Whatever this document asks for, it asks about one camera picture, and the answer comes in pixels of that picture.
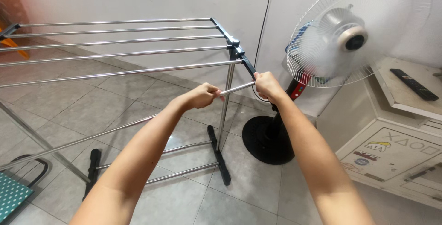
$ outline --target fan base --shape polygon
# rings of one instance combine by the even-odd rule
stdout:
[[[275,138],[266,135],[273,121],[269,116],[251,118],[243,128],[243,142],[247,150],[258,160],[273,165],[285,164],[295,157],[284,124]]]

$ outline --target polka dot fabric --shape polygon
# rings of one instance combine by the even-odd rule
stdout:
[[[0,223],[34,192],[0,172]]]

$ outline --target black cable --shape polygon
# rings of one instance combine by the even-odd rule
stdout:
[[[263,33],[263,31],[264,31],[264,25],[265,25],[265,23],[266,23],[267,12],[268,12],[268,10],[269,10],[269,5],[270,5],[270,0],[267,0],[266,13],[264,13],[264,20],[262,21],[261,33],[260,33],[260,35],[259,35],[259,40],[258,40],[258,47],[256,48],[255,62],[253,63],[253,68],[255,68],[255,69],[256,69],[256,62],[257,62],[257,60],[258,60],[259,46],[261,45],[261,37],[262,37],[262,33]],[[252,87],[251,89],[253,90],[253,93],[255,94],[255,96],[256,96],[259,100],[261,100],[261,101],[263,101],[263,102],[269,102],[269,101],[266,101],[266,100],[264,100],[264,99],[261,99],[261,98],[256,94],[256,91],[255,91],[255,89],[254,89],[253,87]]]

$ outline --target remote control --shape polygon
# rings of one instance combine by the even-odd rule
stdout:
[[[400,69],[390,69],[393,74],[399,77],[408,87],[410,87],[416,94],[418,94],[425,101],[436,101],[439,99],[433,92],[429,91],[422,84],[418,83],[414,78],[407,75]]]

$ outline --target orange object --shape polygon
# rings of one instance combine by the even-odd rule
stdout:
[[[9,47],[18,47],[18,45],[12,41],[12,39],[4,39],[2,41],[0,41],[0,43],[9,46]],[[26,60],[29,59],[29,55],[25,52],[25,51],[17,51],[20,55],[22,55]]]

